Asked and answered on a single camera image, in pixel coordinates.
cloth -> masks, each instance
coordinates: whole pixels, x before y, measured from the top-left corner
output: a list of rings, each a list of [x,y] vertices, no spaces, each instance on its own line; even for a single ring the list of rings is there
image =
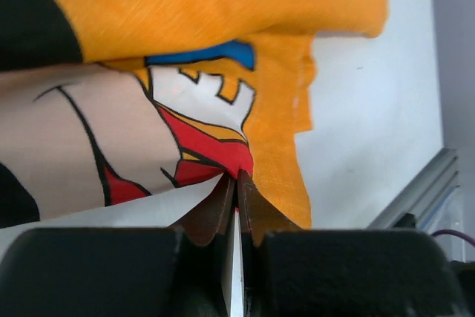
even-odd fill
[[[387,18],[387,0],[0,6],[0,70],[23,70],[0,76],[4,226],[244,169],[309,228],[294,134],[312,127],[312,40],[319,30],[377,36]],[[65,63],[85,65],[25,70]]]

white tabletop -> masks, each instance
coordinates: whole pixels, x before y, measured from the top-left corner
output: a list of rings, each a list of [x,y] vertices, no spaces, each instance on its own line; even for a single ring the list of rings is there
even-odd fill
[[[390,0],[377,39],[321,34],[298,159],[314,227],[365,227],[442,148],[432,0]]]

folded towel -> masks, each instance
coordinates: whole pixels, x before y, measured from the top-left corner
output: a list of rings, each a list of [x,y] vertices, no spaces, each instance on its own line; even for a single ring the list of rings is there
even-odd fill
[[[100,189],[85,192],[99,199],[74,211],[156,193],[167,186],[150,184],[160,175],[171,188],[245,169],[271,203],[310,227],[293,140],[312,127],[310,45],[318,30],[377,36],[387,17],[387,0],[0,0],[0,6],[0,71],[101,63],[0,78],[0,195],[16,197],[13,187],[22,186],[33,199],[23,204],[32,208],[20,223],[72,212],[50,198],[40,204],[33,193],[59,196],[31,165],[51,157],[47,175],[64,186],[98,181]],[[74,128],[68,110],[79,118]],[[20,129],[4,134],[14,125],[29,125],[23,130],[29,141],[18,140]],[[136,129],[128,142],[127,128]],[[40,131],[52,134],[39,143]],[[45,143],[55,131],[52,152]],[[143,138],[154,134],[162,135],[158,149],[138,154],[148,142]],[[62,157],[79,165],[87,150],[96,171],[68,175]]]

orange fabric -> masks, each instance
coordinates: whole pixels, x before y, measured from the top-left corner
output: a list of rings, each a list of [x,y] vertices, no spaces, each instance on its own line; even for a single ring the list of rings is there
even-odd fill
[[[187,67],[226,75],[226,98],[232,98],[239,79],[255,89],[252,113],[243,128],[255,162],[254,180],[290,219],[311,226],[293,138],[312,123],[307,89],[315,66],[310,46],[318,30],[379,35],[387,17],[386,0],[56,1],[86,62],[197,50],[233,39],[251,43],[256,71],[228,59]],[[114,66],[134,71],[146,87],[140,63],[131,60]]]

wire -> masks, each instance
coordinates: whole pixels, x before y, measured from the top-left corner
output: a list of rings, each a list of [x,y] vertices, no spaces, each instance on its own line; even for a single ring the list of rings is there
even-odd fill
[[[467,235],[465,233],[459,232],[458,230],[453,230],[453,229],[440,229],[437,230],[436,232],[431,234],[434,238],[439,237],[440,235],[452,235],[454,237],[458,237],[460,239],[463,239],[467,243],[469,243],[471,246],[475,248],[475,239],[473,239],[470,235]]]

